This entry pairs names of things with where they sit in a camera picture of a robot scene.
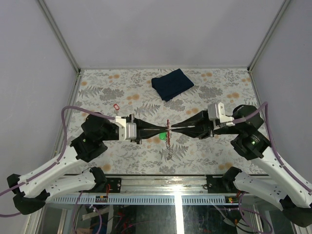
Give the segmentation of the key with green tag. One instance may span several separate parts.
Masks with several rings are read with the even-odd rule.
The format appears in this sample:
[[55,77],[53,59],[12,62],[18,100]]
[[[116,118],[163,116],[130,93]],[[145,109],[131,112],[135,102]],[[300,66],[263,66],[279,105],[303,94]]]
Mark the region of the key with green tag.
[[167,133],[160,133],[159,134],[159,139],[160,140],[167,140]]

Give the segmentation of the steel key holder red handle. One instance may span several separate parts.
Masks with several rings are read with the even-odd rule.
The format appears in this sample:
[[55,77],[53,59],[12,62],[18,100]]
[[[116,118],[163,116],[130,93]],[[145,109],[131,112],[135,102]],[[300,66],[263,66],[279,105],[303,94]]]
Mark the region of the steel key holder red handle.
[[170,120],[167,119],[167,124],[166,124],[166,149],[168,151],[167,156],[166,156],[166,161],[169,161],[173,157],[173,150],[171,148],[171,142],[170,142]]

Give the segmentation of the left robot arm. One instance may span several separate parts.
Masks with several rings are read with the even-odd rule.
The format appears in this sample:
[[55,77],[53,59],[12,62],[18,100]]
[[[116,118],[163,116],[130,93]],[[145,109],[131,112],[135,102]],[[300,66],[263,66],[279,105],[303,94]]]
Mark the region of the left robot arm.
[[166,132],[134,115],[103,118],[99,113],[89,115],[83,122],[82,133],[65,146],[61,153],[37,169],[7,178],[14,193],[13,203],[22,215],[34,213],[56,197],[74,192],[104,192],[107,178],[99,167],[92,167],[79,175],[66,176],[71,169],[83,166],[103,154],[106,141],[130,141],[137,144],[143,139]]

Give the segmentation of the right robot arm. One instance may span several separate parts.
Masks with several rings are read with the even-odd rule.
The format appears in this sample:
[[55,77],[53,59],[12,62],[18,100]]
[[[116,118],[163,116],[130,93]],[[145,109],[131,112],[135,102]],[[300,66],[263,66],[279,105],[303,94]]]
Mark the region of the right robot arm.
[[223,189],[253,194],[274,205],[293,224],[307,227],[312,223],[312,184],[282,158],[269,137],[259,132],[265,122],[259,112],[255,106],[239,105],[228,116],[223,103],[211,104],[207,110],[172,125],[172,131],[198,139],[235,135],[230,142],[233,149],[265,171],[276,184],[231,167],[221,178]]

